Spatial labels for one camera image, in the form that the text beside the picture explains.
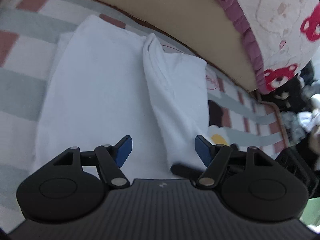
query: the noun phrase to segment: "mattress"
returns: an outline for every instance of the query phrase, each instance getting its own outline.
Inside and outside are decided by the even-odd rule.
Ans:
[[[151,26],[94,0],[11,0],[0,9],[0,176],[5,178],[0,180],[0,227],[6,232],[23,221],[15,192],[33,163],[37,122],[60,35],[74,31],[89,15],[141,36],[155,33],[164,51],[193,55]],[[276,158],[287,146],[277,108],[257,102],[211,65],[206,82],[211,139],[236,143],[240,150],[255,145]]]

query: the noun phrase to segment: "folded white towel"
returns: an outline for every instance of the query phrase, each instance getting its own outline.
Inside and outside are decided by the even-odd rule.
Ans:
[[[205,169],[194,144],[196,136],[205,136],[209,126],[206,65],[195,56],[165,53],[154,34],[144,43],[144,72],[169,166],[183,163]]]
[[[132,152],[122,167],[131,182],[134,178],[175,178],[169,171],[166,149],[170,164],[177,161],[204,167],[194,151],[195,136],[208,126],[203,60],[164,53],[154,34],[140,37],[95,16],[69,37],[64,53],[57,55],[61,59],[47,90],[34,171],[70,146],[93,150],[115,144],[124,135],[133,139]],[[144,46],[146,39],[150,46]],[[146,57],[152,64],[144,68]],[[166,83],[156,73],[164,73],[169,85],[162,86]],[[157,95],[162,95],[161,107]]]

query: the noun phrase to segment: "clutter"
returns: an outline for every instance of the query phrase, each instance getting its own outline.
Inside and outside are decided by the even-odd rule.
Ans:
[[[312,128],[311,135],[309,138],[308,146],[309,148],[318,155],[318,158],[315,162],[314,171],[320,170],[320,136],[319,136],[319,125],[316,125]]]
[[[301,96],[306,102],[315,94],[320,94],[320,81],[315,81],[311,85],[306,85],[301,91]]]
[[[313,70],[312,62],[309,61],[308,64],[300,71],[300,77],[303,78],[305,85],[311,85],[314,81],[315,72]]]
[[[320,94],[315,94],[311,97],[310,103],[313,106],[313,111],[311,112],[301,112],[298,113],[298,121],[301,127],[303,127],[306,132],[310,133],[312,129],[320,125]]]
[[[287,130],[288,139],[291,145],[298,144],[306,137],[303,128],[298,122],[297,115],[293,112],[281,112],[281,119]]]
[[[281,112],[291,111],[297,114],[307,105],[301,97],[301,87],[301,82],[296,75],[276,90],[267,95],[261,95],[261,99],[275,103]]]

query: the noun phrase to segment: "pillow with bear print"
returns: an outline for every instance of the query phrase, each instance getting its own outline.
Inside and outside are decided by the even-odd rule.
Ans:
[[[320,45],[319,0],[219,0],[267,94],[293,78]]]

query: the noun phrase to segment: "pink ruffled trim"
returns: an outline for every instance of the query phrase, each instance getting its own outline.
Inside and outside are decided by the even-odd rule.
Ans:
[[[232,21],[235,29],[243,36],[242,44],[253,66],[260,92],[268,94],[270,91],[267,91],[264,79],[262,54],[238,0],[219,0],[219,3],[227,17]]]

